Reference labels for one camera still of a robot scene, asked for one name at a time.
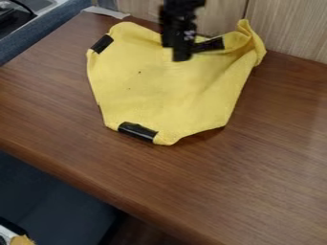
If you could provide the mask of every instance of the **yellow fabric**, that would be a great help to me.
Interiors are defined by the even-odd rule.
[[[266,54],[248,20],[223,35],[225,50],[185,62],[173,62],[160,35],[137,24],[119,23],[109,35],[114,42],[102,53],[87,52],[104,123],[113,130],[130,122],[158,131],[158,145],[226,125],[251,69]]]
[[[25,235],[16,236],[11,240],[11,245],[34,245]]]

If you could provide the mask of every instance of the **wooden desk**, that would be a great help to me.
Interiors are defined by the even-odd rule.
[[[327,244],[327,66],[270,52],[225,129],[152,145],[103,126],[86,77],[117,22],[83,13],[0,69],[1,148],[196,245]]]

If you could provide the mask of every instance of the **wooden wall panel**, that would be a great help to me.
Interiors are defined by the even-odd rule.
[[[164,0],[119,0],[119,10],[151,21],[158,21],[158,7]],[[243,17],[247,0],[207,0],[205,8],[199,10],[199,32],[217,35],[235,30]]]
[[[250,0],[247,18],[268,49],[327,63],[326,0]]]

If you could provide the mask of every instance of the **dark floor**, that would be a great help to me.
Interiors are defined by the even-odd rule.
[[[149,226],[140,220],[127,217],[108,245],[190,245]]]

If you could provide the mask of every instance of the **black cable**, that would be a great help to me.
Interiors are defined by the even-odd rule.
[[[10,0],[11,2],[15,3],[16,5],[19,5],[21,7],[23,7],[25,10],[27,10],[31,15],[35,15],[35,13],[25,4],[17,1],[17,0]]]

